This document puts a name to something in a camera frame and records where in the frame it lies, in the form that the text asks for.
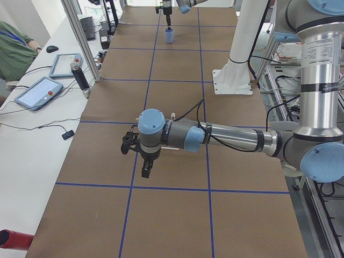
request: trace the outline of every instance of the person's arm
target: person's arm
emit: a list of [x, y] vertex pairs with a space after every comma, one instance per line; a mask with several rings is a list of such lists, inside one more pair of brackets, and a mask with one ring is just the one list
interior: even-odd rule
[[39, 49], [40, 46], [39, 46], [39, 44], [38, 44], [36, 41], [31, 40], [29, 43], [27, 43], [27, 45], [28, 45], [30, 48], [36, 50], [37, 53], [41, 52], [41, 49]]

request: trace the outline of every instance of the person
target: person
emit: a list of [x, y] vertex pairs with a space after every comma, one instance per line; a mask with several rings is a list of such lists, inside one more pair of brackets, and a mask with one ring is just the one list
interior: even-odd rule
[[0, 78], [19, 81], [40, 51], [37, 42], [0, 21]]

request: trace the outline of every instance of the black connector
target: black connector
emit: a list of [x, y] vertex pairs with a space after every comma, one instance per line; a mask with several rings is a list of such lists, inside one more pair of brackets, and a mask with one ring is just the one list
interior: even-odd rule
[[64, 133], [64, 134], [62, 135], [62, 137], [63, 137], [64, 140], [67, 140], [67, 139], [69, 139], [69, 138], [72, 137], [72, 136], [74, 136], [73, 130], [70, 130], [70, 131], [68, 131], [67, 133]]

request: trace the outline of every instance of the keyboard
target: keyboard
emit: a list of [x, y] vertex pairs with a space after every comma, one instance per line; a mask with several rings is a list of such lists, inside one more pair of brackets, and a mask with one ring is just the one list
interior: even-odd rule
[[86, 17], [80, 19], [82, 30], [85, 33], [87, 41], [95, 39], [96, 33], [95, 33], [95, 27], [93, 25], [93, 18], [92, 17]]

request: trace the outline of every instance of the green shirt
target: green shirt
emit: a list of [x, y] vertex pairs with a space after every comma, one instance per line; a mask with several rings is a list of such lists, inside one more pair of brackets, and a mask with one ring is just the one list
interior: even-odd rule
[[[0, 31], [9, 34], [6, 30], [12, 32], [26, 43], [33, 40], [27, 35], [20, 33], [11, 25], [0, 21]], [[24, 44], [17, 39], [12, 39], [7, 35], [0, 34], [1, 78], [7, 81], [19, 81], [36, 56], [37, 51], [35, 49], [24, 46]]]

